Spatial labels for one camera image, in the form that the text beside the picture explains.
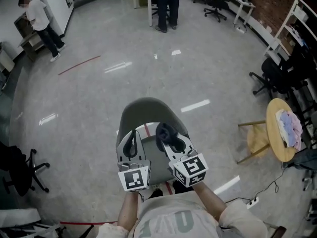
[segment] brick wall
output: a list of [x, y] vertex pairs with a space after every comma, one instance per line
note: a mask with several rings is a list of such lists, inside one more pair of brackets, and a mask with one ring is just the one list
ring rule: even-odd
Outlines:
[[252, 0], [256, 6], [252, 17], [262, 22], [264, 27], [272, 28], [275, 35], [284, 22], [294, 0]]

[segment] polished floor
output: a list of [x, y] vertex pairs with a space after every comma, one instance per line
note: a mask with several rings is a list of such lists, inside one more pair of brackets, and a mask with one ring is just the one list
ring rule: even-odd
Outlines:
[[[218, 23], [204, 17], [203, 4], [180, 0], [179, 26], [168, 33], [148, 26], [147, 10], [132, 0], [97, 0], [77, 8], [66, 37], [67, 48], [50, 63], [42, 51], [31, 71], [22, 71], [15, 93], [10, 144], [25, 153], [38, 150], [36, 162], [51, 167], [39, 173], [50, 192], [38, 187], [21, 206], [34, 206], [44, 219], [105, 222], [117, 218], [124, 191], [117, 175], [116, 131], [124, 107], [140, 97], [166, 102], [187, 126], [205, 155], [205, 182], [216, 189], [237, 175], [240, 196], [253, 198], [282, 170], [269, 152], [241, 165], [248, 154], [244, 121], [265, 116], [268, 97], [253, 96], [265, 45], [250, 30], [242, 34], [234, 16]], [[65, 70], [85, 60], [100, 56]], [[208, 100], [186, 112], [184, 107]], [[303, 173], [286, 170], [259, 195], [252, 211], [264, 221], [298, 228], [311, 194], [302, 191]]]

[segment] pink cloth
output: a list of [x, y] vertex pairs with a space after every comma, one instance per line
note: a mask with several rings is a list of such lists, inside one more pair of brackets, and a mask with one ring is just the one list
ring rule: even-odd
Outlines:
[[289, 115], [289, 117], [291, 119], [293, 130], [296, 134], [296, 144], [294, 145], [294, 147], [300, 151], [301, 145], [302, 145], [301, 135], [303, 133], [301, 121], [299, 121], [299, 119], [297, 118], [297, 116], [293, 112], [287, 111], [287, 114]]

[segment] stool leg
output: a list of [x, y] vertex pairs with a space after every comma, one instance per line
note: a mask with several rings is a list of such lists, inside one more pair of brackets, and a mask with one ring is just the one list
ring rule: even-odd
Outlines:
[[255, 124], [262, 124], [262, 123], [265, 123], [265, 120], [240, 123], [240, 124], [238, 124], [238, 126], [240, 127], [240, 126], [248, 126], [248, 125], [255, 125]]
[[264, 151], [264, 150], [267, 149], [268, 147], [269, 147], [269, 144], [265, 145], [264, 147], [262, 147], [261, 149], [259, 149], [259, 150], [256, 151], [255, 153], [252, 153], [250, 156], [244, 158], [244, 159], [241, 160], [241, 161], [238, 161], [237, 164], [240, 164], [240, 163], [242, 163], [242, 162], [245, 162], [245, 161], [247, 161], [248, 159], [250, 159], [250, 158], [252, 158], [252, 157], [258, 155], [259, 153], [261, 153], [262, 151]]

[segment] round wooden table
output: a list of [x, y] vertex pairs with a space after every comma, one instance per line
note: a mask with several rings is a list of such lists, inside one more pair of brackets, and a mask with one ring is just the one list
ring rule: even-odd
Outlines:
[[249, 130], [247, 137], [251, 155], [238, 161], [237, 164], [245, 162], [254, 156], [265, 154], [269, 147], [272, 148], [273, 153], [282, 162], [290, 161], [294, 157], [297, 149], [294, 147], [285, 147], [279, 133], [275, 114], [281, 109], [292, 111], [285, 101], [278, 98], [273, 99], [267, 106], [266, 120], [238, 124], [239, 127], [252, 125], [252, 128]]

